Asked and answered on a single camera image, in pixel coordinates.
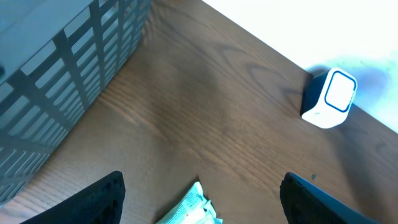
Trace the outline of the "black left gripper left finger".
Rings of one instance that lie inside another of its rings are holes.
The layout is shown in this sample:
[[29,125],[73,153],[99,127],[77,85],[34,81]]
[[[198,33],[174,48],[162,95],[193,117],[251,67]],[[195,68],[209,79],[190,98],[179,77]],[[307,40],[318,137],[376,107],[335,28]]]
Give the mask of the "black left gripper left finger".
[[125,193],[123,174],[114,171],[22,224],[119,224]]

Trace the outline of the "light green crinkled pouch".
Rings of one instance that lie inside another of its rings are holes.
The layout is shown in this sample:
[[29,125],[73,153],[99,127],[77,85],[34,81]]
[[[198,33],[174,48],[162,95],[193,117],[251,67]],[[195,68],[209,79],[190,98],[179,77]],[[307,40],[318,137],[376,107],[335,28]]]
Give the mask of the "light green crinkled pouch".
[[184,197],[156,224],[222,224],[211,200],[206,199],[200,182],[195,182]]

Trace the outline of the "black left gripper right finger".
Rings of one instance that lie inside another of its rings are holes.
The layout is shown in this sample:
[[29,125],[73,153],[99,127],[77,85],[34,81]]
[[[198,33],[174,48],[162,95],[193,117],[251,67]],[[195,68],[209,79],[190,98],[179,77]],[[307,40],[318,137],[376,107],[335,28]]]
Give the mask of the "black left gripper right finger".
[[375,222],[292,172],[281,182],[280,201],[289,223]]

